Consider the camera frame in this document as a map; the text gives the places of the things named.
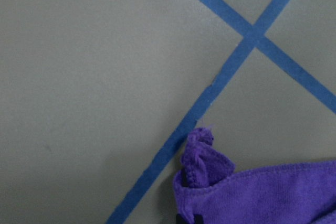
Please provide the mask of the purple towel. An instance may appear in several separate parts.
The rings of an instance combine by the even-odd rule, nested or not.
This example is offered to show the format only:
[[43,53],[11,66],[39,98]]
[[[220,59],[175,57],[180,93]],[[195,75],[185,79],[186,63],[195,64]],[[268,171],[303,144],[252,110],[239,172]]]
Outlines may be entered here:
[[173,181],[177,223],[335,223],[335,161],[235,172],[210,129],[187,136]]

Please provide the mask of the brown table cover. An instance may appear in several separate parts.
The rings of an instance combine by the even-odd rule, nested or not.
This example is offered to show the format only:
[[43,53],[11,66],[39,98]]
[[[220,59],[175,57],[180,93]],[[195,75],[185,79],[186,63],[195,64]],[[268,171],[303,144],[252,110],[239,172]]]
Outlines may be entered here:
[[120,223],[184,117],[238,171],[335,158],[335,0],[1,0],[1,223]]

